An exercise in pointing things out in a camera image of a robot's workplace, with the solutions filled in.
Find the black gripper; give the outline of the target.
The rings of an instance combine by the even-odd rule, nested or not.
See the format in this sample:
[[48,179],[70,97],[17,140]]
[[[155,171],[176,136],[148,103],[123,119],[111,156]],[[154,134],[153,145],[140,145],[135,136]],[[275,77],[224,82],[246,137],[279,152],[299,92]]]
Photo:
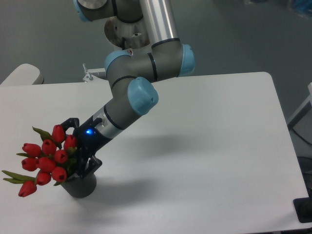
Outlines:
[[80,125],[78,118],[71,117],[60,124],[66,137],[69,135],[66,131],[69,128],[74,129],[72,135],[78,140],[76,173],[81,178],[93,174],[102,166],[102,161],[96,157],[96,152],[112,140],[96,128],[100,123],[102,123],[101,118],[97,117],[93,120],[93,117],[90,117]]

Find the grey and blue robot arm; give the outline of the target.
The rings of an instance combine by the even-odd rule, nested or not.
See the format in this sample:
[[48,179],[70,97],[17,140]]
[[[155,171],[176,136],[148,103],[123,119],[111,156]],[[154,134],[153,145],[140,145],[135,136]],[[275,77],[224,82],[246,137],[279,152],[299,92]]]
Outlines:
[[126,49],[110,53],[104,68],[112,99],[83,124],[77,118],[63,123],[64,129],[74,128],[78,140],[68,175],[83,178],[101,166],[96,152],[157,104],[153,83],[192,73],[195,56],[180,42],[168,0],[76,0],[74,6],[83,21],[116,17],[131,25],[145,23],[151,46],[141,55]]

